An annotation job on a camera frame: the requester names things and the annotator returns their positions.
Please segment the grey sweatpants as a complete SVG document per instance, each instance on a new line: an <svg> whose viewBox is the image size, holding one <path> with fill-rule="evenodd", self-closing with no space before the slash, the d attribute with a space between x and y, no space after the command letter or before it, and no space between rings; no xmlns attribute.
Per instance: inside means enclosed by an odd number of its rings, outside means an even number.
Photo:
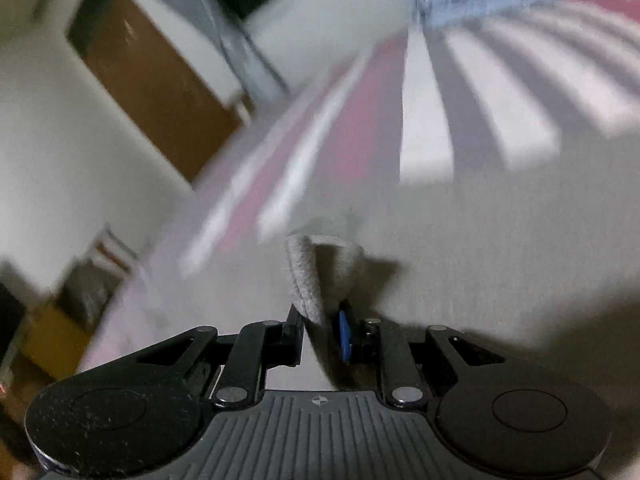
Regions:
<svg viewBox="0 0 640 480"><path fill-rule="evenodd" d="M327 386L329 315L348 299L418 330L465 330L590 385L639 396L639 142L581 146L525 171L400 188L310 208L268 242L218 248L189 270L157 254L130 289L122 351L299 308L314 354L281 386Z"/></svg>

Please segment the striped pink grey bedsheet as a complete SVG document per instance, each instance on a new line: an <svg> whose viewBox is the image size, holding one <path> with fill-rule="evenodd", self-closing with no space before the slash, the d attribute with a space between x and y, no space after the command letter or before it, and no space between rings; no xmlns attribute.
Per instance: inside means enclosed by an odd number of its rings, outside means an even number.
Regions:
<svg viewBox="0 0 640 480"><path fill-rule="evenodd" d="M639 142L638 0L559 0L426 32L413 27L319 75L242 129L111 302L84 367L126 353L124 303L154 257L189 270L268 242L310 208L525 171L581 146Z"/></svg>

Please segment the wooden stool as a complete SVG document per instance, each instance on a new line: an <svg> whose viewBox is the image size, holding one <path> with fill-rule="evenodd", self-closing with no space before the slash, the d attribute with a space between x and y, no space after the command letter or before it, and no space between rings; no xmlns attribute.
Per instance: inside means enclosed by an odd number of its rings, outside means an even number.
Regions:
<svg viewBox="0 0 640 480"><path fill-rule="evenodd" d="M148 248L149 245L145 245L134 250L105 223L90 243L85 258L107 271L128 276L141 263Z"/></svg>

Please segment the grey curtain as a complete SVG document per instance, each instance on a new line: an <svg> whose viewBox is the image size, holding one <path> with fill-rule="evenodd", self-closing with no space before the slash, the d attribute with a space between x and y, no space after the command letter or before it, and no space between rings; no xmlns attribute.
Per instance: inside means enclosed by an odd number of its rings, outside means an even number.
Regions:
<svg viewBox="0 0 640 480"><path fill-rule="evenodd" d="M218 0L160 0L206 38L256 104L283 98L288 87L240 20Z"/></svg>

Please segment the brown wooden door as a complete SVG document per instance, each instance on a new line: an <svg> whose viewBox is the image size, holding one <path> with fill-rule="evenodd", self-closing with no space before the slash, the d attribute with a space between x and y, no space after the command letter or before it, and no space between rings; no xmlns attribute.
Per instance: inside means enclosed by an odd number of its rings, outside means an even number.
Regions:
<svg viewBox="0 0 640 480"><path fill-rule="evenodd" d="M134 0L82 0L67 33L82 62L188 182L240 126Z"/></svg>

